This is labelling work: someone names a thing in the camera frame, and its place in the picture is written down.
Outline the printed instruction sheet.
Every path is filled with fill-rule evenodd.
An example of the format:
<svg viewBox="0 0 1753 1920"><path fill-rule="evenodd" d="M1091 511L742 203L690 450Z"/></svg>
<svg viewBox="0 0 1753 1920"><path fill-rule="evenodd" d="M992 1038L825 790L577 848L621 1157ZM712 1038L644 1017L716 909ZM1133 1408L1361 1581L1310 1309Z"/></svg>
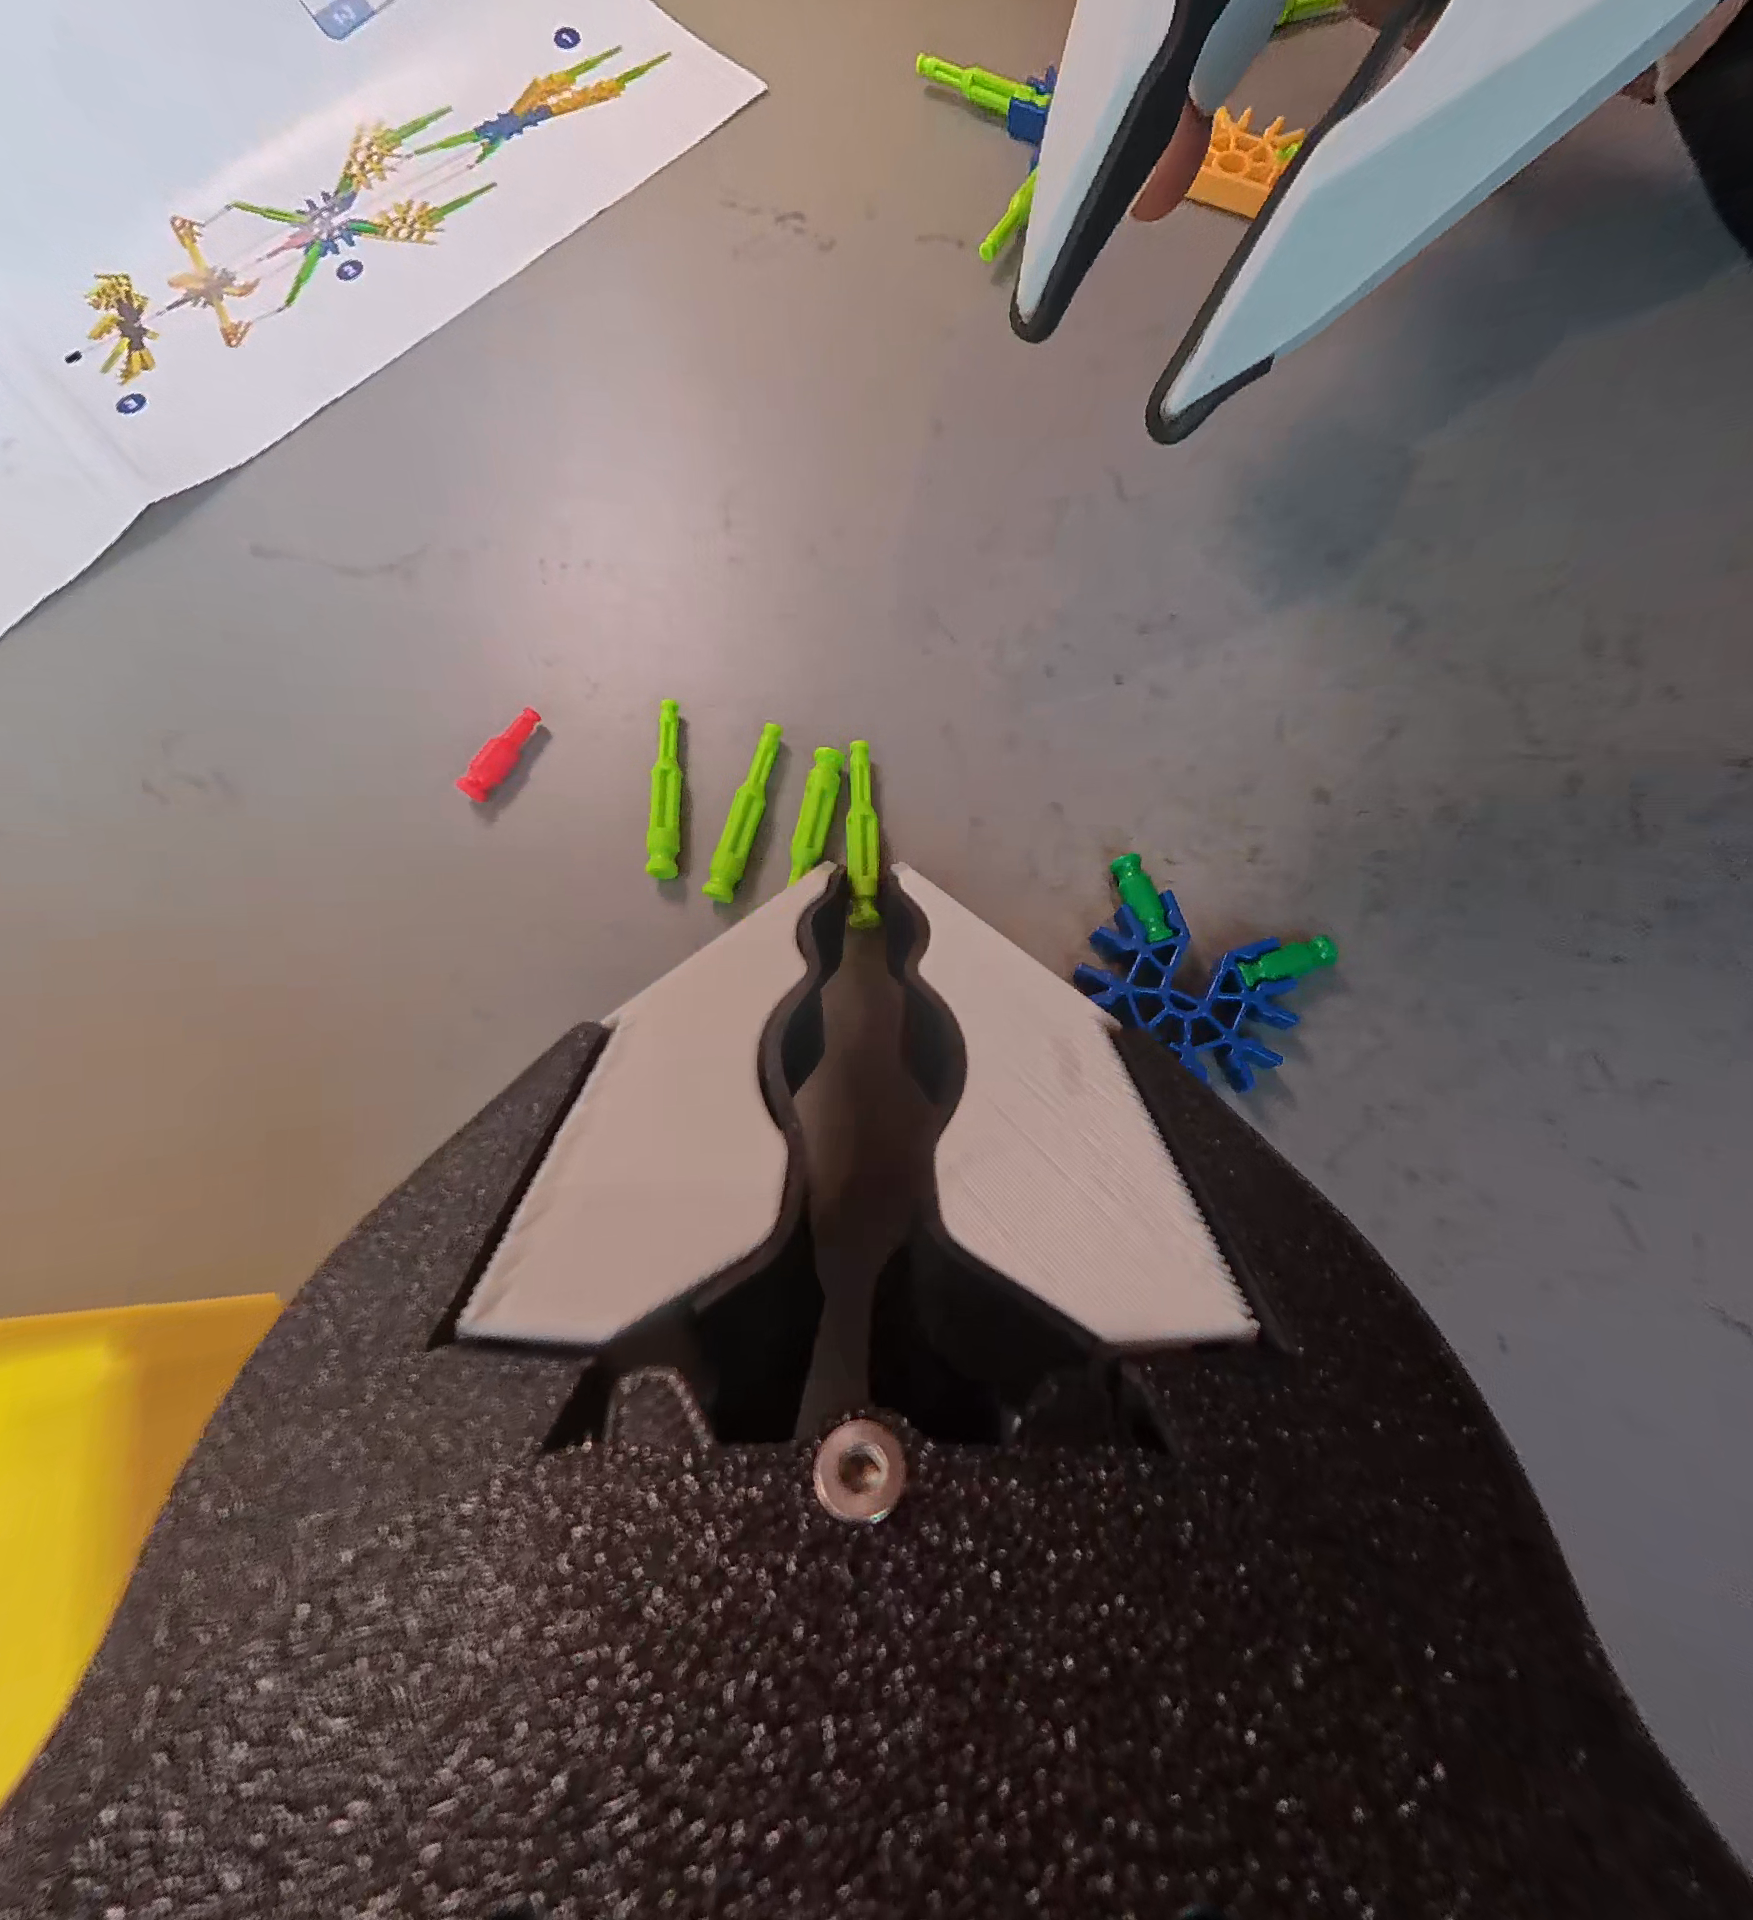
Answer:
<svg viewBox="0 0 1753 1920"><path fill-rule="evenodd" d="M0 2L0 638L763 91L658 4Z"/></svg>

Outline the yellow storage bin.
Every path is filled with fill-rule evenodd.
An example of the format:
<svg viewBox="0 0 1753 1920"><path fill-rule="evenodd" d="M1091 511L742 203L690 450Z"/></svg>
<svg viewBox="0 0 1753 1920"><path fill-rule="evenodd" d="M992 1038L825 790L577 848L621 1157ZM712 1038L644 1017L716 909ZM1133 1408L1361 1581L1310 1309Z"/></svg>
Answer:
<svg viewBox="0 0 1753 1920"><path fill-rule="evenodd" d="M280 1309L264 1292L0 1320L0 1805Z"/></svg>

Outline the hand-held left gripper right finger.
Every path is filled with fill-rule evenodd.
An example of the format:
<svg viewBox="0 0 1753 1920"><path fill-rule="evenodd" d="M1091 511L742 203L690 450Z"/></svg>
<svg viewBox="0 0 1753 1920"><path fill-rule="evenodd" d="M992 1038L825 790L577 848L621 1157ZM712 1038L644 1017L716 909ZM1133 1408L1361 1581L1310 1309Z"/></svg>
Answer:
<svg viewBox="0 0 1753 1920"><path fill-rule="evenodd" d="M934 1149L953 1243L1115 1350L1257 1338L1113 1021L914 867L891 879L963 1052Z"/></svg>

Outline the assembled toy model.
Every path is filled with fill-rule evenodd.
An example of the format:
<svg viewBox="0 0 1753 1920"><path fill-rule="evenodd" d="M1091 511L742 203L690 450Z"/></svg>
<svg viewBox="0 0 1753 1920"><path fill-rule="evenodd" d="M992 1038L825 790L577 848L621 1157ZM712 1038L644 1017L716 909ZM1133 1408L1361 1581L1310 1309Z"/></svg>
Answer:
<svg viewBox="0 0 1753 1920"><path fill-rule="evenodd" d="M1056 72L1039 81L1014 81L979 65L959 65L932 55L914 60L914 72L932 86L985 111L1006 135L1030 151L1027 179L1018 185L1002 219L979 247L983 262L994 264L1025 232L1037 177L1037 155L1047 132ZM1303 132L1291 129L1280 115L1265 128L1252 125L1250 109L1214 115L1209 147L1187 200L1234 214L1257 216L1271 200L1272 185L1303 145Z"/></svg>

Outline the grey desk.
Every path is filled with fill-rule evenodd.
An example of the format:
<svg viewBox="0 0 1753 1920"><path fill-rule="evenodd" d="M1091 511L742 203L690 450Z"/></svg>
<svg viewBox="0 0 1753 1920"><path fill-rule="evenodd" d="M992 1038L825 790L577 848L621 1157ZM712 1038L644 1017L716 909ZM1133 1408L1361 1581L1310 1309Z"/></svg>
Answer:
<svg viewBox="0 0 1753 1920"><path fill-rule="evenodd" d="M1058 973L1129 849L1200 950L1339 943L1249 1116L1753 1868L1753 269L1614 104L1166 450L1227 225L1022 345L1014 151L911 70L1068 4L680 17L764 100L0 642L0 1317L291 1295L701 945L662 698L715 808L771 719L865 736L889 848Z"/></svg>

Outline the red short toy rod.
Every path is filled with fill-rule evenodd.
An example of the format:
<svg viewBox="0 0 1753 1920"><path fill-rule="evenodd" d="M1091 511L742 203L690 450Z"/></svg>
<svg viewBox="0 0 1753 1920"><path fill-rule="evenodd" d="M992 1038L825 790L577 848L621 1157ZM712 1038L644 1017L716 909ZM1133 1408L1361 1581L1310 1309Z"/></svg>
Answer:
<svg viewBox="0 0 1753 1920"><path fill-rule="evenodd" d="M469 757L463 772L456 779L456 790L474 805L491 802L505 783L513 779L541 728L543 715L537 708L520 708L502 732L492 734L481 750Z"/></svg>

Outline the light green toy rod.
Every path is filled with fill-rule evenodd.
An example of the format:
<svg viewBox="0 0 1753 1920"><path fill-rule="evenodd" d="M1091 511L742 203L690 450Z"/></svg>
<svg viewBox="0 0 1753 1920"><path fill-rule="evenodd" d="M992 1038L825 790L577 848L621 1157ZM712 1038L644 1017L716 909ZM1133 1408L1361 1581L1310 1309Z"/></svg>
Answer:
<svg viewBox="0 0 1753 1920"><path fill-rule="evenodd" d="M872 750L865 738L854 738L848 755L849 802L846 812L846 872L852 903L848 927L873 929L882 923L882 830L873 802Z"/></svg>
<svg viewBox="0 0 1753 1920"><path fill-rule="evenodd" d="M842 790L846 757L838 746L816 746L802 779L790 841L789 888L794 888L825 858Z"/></svg>
<svg viewBox="0 0 1753 1920"><path fill-rule="evenodd" d="M724 905L737 900L769 805L769 785L783 746L783 732L778 722L764 722L759 732L744 781L739 783L730 799L724 826L711 853L701 882L701 893L708 900Z"/></svg>
<svg viewBox="0 0 1753 1920"><path fill-rule="evenodd" d="M646 830L646 874L655 882L673 882L681 849L680 704L663 698L658 715L655 761L650 770Z"/></svg>

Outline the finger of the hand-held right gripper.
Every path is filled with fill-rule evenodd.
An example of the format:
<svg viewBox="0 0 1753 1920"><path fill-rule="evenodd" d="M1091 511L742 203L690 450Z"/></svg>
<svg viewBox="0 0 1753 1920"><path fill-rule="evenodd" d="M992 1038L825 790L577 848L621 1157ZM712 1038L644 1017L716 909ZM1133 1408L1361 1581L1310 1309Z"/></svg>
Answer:
<svg viewBox="0 0 1753 1920"><path fill-rule="evenodd" d="M1147 401L1156 442L1319 335L1715 12L1709 2L1456 2L1374 55L1310 133Z"/></svg>
<svg viewBox="0 0 1753 1920"><path fill-rule="evenodd" d="M1043 344L1163 154L1221 2L1079 2L1063 42L1011 303Z"/></svg>

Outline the person's right hand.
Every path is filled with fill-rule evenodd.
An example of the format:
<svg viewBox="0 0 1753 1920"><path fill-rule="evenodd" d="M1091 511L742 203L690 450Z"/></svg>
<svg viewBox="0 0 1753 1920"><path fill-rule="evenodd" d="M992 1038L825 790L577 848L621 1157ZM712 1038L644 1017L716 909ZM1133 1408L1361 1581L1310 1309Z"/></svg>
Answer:
<svg viewBox="0 0 1753 1920"><path fill-rule="evenodd" d="M1129 206L1132 221L1158 225L1187 202L1209 155L1213 128L1213 109L1203 109L1196 102L1182 104L1176 132Z"/></svg>

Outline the blue toy connector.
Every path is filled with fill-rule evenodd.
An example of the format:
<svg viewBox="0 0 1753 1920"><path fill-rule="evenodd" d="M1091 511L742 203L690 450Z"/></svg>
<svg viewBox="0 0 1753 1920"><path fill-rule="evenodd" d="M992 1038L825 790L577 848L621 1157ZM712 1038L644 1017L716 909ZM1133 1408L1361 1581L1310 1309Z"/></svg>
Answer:
<svg viewBox="0 0 1753 1920"><path fill-rule="evenodd" d="M1142 943L1117 903L1109 923L1090 936L1090 949L1102 962L1077 964L1074 985L1119 1026L1158 1040L1199 1082L1209 1082L1217 1070L1233 1091L1250 1091L1260 1071L1282 1064L1257 1033L1262 1026L1298 1024L1298 1015L1285 1004L1296 980L1274 990L1244 992L1233 962L1242 949L1280 943L1228 949L1200 988L1187 988L1178 974L1189 961L1191 929L1174 893L1162 893L1162 900L1174 926L1167 945L1151 949Z"/></svg>

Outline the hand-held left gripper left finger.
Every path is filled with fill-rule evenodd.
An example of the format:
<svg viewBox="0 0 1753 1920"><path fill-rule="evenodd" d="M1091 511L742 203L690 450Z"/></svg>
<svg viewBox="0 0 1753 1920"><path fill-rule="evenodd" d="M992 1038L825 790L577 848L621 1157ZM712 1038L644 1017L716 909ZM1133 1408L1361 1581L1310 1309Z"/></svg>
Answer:
<svg viewBox="0 0 1753 1920"><path fill-rule="evenodd" d="M839 962L842 872L822 863L626 1001L458 1340L607 1345L772 1247Z"/></svg>

